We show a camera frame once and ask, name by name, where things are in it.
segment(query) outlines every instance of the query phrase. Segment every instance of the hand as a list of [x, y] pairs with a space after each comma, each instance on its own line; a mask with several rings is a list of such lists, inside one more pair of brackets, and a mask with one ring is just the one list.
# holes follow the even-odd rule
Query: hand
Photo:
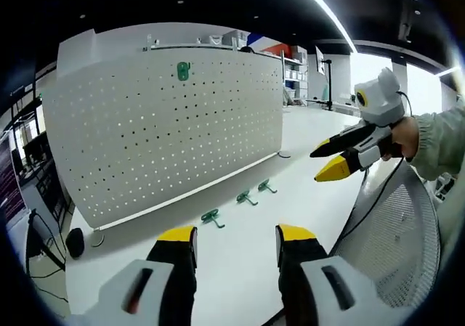
[[[413, 158], [419, 148], [419, 126], [414, 117], [406, 117], [392, 129], [392, 143], [400, 144], [402, 154]], [[389, 160], [390, 154], [383, 155], [383, 160]]]

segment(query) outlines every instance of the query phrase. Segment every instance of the light green sleeve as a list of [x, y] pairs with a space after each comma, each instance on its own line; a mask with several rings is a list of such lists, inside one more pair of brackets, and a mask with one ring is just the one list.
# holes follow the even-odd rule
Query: light green sleeve
[[465, 108], [415, 117], [420, 132], [418, 151], [411, 161], [430, 181], [440, 174], [458, 174], [465, 154]]

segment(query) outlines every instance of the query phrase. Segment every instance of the ceiling light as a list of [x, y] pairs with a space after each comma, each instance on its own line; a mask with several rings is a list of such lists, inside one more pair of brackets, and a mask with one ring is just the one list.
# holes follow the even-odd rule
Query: ceiling light
[[352, 49], [352, 51], [354, 53], [357, 53], [357, 49], [355, 48], [355, 45], [354, 45], [354, 42], [352, 41], [352, 39], [349, 37], [349, 34], [347, 33], [347, 31], [345, 30], [344, 26], [341, 24], [341, 22], [339, 21], [339, 19], [337, 18], [337, 16], [333, 13], [333, 11], [331, 9], [329, 9], [328, 5], [325, 3], [324, 0], [314, 0], [320, 7], [321, 9], [323, 9], [323, 11], [329, 16], [329, 18], [333, 21], [334, 25], [337, 27], [337, 29], [339, 30], [339, 32], [341, 32], [342, 36], [345, 38], [345, 40], [347, 41], [347, 43], [349, 44], [350, 46], [350, 49]]
[[435, 76], [442, 77], [442, 76], [445, 76], [446, 74], [455, 72], [456, 70], [460, 70], [460, 66], [455, 66], [455, 67], [449, 68], [448, 70], [445, 70], [445, 71], [443, 71], [441, 73], [435, 74]]

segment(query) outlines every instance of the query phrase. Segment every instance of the white desk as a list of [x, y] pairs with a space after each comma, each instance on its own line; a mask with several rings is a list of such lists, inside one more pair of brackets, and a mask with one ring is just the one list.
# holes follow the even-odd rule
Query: white desk
[[[145, 259], [163, 231], [198, 227], [197, 292], [193, 325], [261, 325], [282, 308], [278, 290], [275, 225], [285, 223], [313, 231], [329, 251], [335, 244], [357, 197], [362, 173], [338, 181], [316, 183], [315, 174], [329, 158], [310, 159], [321, 141], [358, 118], [306, 107], [287, 107], [283, 117], [283, 154], [224, 182], [138, 219], [106, 229], [98, 248], [86, 246], [83, 256], [66, 263], [66, 288], [72, 314], [97, 302], [100, 286], [134, 259]], [[270, 178], [278, 190], [258, 193]], [[235, 197], [251, 189], [257, 206], [237, 204]], [[219, 208], [218, 222], [203, 225], [200, 217]], [[86, 225], [78, 209], [71, 228]]]

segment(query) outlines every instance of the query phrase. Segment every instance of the ceiling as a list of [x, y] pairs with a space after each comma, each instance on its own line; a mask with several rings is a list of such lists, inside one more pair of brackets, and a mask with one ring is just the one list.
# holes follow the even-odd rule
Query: ceiling
[[[36, 69], [40, 70], [56, 60], [61, 41], [90, 28], [99, 33], [140, 23], [209, 23], [259, 33], [307, 49], [313, 48], [314, 40], [342, 38], [313, 0], [183, 0], [183, 4], [177, 1], [2, 0], [5, 14], [2, 28], [8, 30], [2, 72], [17, 68], [18, 59], [31, 57], [36, 59]], [[437, 27], [434, 12], [418, 2], [324, 1], [352, 39], [402, 46], [446, 64], [441, 27]], [[399, 40], [400, 23], [406, 15], [411, 23], [411, 43]]]

